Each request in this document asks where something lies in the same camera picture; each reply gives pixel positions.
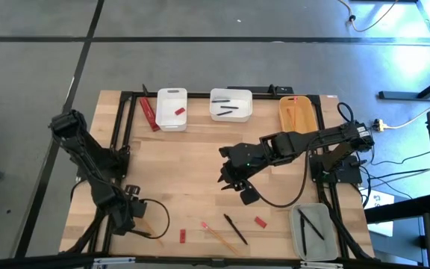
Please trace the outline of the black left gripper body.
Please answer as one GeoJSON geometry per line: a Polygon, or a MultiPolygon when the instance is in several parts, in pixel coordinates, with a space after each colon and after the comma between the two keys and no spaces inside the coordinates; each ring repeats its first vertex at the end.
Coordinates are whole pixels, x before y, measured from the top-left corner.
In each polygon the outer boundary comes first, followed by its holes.
{"type": "Polygon", "coordinates": [[[112,233],[115,235],[125,235],[135,227],[130,203],[127,200],[110,207],[109,215],[113,223],[112,233]]]}

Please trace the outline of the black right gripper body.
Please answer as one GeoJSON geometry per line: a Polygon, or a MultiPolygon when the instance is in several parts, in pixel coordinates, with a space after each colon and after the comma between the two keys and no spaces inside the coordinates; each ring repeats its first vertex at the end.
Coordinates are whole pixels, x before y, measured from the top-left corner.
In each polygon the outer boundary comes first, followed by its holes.
{"type": "Polygon", "coordinates": [[[236,176],[253,176],[268,167],[263,147],[258,144],[239,143],[219,148],[220,155],[228,160],[222,166],[232,166],[236,176]]]}

